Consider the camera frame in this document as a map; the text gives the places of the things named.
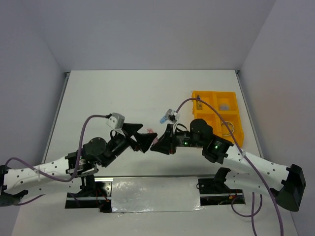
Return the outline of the clear round pin container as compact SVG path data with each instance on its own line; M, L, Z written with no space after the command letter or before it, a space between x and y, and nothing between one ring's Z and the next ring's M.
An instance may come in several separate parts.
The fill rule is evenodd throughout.
M228 104L220 104L219 110L220 111L230 111L230 106Z

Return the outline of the blue highlighter marker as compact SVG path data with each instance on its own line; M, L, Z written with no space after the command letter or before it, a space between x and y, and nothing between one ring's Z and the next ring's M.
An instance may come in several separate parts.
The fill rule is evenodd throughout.
M163 123L165 123L167 121L167 116L166 115L164 115L161 119L160 119L160 124L163 124Z

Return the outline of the small blue-capped glue bottle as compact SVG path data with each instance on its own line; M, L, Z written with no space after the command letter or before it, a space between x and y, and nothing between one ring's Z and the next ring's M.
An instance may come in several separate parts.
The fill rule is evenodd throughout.
M196 101L196 109L201 111L202 110L202 102L200 102L200 100L201 100L200 96L198 95L196 97L196 99L197 99L197 101Z

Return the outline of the beige tape roll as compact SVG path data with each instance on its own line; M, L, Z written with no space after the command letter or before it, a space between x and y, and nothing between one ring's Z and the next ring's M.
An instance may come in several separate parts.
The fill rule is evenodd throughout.
M231 134L233 134L235 131L235 127L234 124L229 122L229 121L225 121L225 122L221 122L221 132L222 132L222 136L230 136Z

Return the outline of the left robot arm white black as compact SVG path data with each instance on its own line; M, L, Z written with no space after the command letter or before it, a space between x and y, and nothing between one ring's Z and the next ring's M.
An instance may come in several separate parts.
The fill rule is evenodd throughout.
M13 169L7 163L0 167L1 207L22 206L24 198L30 202L57 190L57 183L72 188L76 179L82 180L79 191L91 196L96 191L96 183L90 179L98 172L98 167L108 167L126 149L145 153L157 137L155 132L139 133L142 124L125 123L120 129L111 130L110 141L95 137L87 143L79 141L77 151L57 160L31 166L16 158L24 165Z

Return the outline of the pink highlighter marker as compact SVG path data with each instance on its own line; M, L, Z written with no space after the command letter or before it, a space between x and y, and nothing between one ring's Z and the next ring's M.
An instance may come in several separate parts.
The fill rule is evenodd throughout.
M147 133L154 133L154 131L153 131L153 129L151 129L151 128L148 128L147 129ZM155 138L154 138L154 140L152 141L152 144L155 144L156 142L158 141L158 137L156 136Z

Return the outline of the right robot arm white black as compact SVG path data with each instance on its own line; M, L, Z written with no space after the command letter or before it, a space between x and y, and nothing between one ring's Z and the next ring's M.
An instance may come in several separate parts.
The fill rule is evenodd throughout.
M306 180L298 165L279 165L239 150L232 142L215 135L212 127L200 118L194 119L185 131L168 124L150 150L170 155L177 148L200 148L208 161L221 164L212 179L199 180L200 193L243 190L272 196L286 210L299 210Z

